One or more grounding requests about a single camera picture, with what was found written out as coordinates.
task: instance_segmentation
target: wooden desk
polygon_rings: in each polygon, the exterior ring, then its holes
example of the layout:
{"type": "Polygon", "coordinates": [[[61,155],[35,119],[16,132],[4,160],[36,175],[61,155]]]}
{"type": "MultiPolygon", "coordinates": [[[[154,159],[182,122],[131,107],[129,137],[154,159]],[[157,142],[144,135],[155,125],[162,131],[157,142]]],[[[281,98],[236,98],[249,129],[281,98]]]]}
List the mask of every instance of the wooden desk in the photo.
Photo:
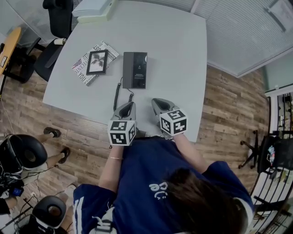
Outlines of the wooden desk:
{"type": "Polygon", "coordinates": [[[1,67],[0,66],[0,75],[3,74],[8,62],[9,62],[9,59],[19,41],[19,38],[20,38],[20,35],[21,35],[21,32],[22,32],[22,29],[20,27],[17,27],[15,28],[10,34],[9,36],[6,38],[6,40],[4,41],[4,50],[3,52],[1,53],[0,55],[0,63],[2,62],[2,59],[4,57],[7,57],[5,63],[4,63],[4,66],[1,67]]]}
{"type": "MultiPolygon", "coordinates": [[[[206,20],[172,7],[118,1],[109,21],[78,24],[56,61],[43,102],[108,124],[123,73],[124,52],[148,53],[146,89],[131,89],[137,127],[161,134],[151,100],[163,98],[187,112],[185,135],[196,141],[206,86],[206,20]],[[88,87],[71,68],[103,40],[120,56],[88,87]]],[[[126,103],[129,94],[121,87],[117,106],[126,103]]]]}

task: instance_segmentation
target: blue t-shirt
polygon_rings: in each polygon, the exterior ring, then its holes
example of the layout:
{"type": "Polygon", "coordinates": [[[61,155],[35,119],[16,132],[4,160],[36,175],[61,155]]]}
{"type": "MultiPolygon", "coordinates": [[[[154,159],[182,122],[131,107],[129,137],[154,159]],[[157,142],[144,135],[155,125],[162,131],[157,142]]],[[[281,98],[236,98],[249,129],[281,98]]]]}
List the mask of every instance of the blue t-shirt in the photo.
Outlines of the blue t-shirt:
{"type": "Polygon", "coordinates": [[[194,172],[240,198],[253,209],[249,193],[225,162],[217,161],[203,174],[180,154],[174,142],[159,138],[135,140],[125,147],[117,194],[98,186],[81,185],[74,191],[74,228],[78,234],[179,233],[172,225],[165,180],[177,169],[194,172]]]}

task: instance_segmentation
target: paper roll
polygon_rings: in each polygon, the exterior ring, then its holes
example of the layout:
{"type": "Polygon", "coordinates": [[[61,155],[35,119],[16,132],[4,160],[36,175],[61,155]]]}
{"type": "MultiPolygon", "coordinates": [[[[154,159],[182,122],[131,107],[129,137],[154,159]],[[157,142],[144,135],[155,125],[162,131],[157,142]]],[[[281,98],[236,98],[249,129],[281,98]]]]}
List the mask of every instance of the paper roll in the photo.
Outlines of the paper roll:
{"type": "Polygon", "coordinates": [[[67,41],[66,38],[55,39],[54,44],[55,45],[64,45],[66,41],[67,41]]]}

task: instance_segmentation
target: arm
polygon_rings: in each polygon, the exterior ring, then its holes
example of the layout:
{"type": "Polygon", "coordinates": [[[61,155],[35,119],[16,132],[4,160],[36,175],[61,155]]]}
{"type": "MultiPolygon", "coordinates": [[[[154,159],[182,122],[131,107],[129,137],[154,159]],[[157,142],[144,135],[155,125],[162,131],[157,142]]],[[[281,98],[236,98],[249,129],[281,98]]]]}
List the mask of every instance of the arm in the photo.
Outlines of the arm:
{"type": "Polygon", "coordinates": [[[117,193],[123,149],[123,146],[114,145],[112,147],[99,180],[99,186],[101,188],[109,189],[117,193]]]}
{"type": "Polygon", "coordinates": [[[204,173],[209,164],[196,150],[195,146],[184,136],[179,134],[173,136],[176,146],[182,156],[189,162],[199,173],[204,173]]]}

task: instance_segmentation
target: dark hair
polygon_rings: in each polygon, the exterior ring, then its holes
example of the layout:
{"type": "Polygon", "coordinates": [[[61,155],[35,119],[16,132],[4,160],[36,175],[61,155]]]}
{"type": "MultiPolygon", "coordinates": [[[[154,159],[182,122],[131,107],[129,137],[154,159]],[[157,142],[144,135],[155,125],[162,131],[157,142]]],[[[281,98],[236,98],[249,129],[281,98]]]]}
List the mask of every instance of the dark hair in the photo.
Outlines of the dark hair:
{"type": "Polygon", "coordinates": [[[183,232],[239,234],[243,230],[237,201],[217,186],[198,179],[187,169],[176,170],[167,183],[168,199],[180,217],[183,232]]]}

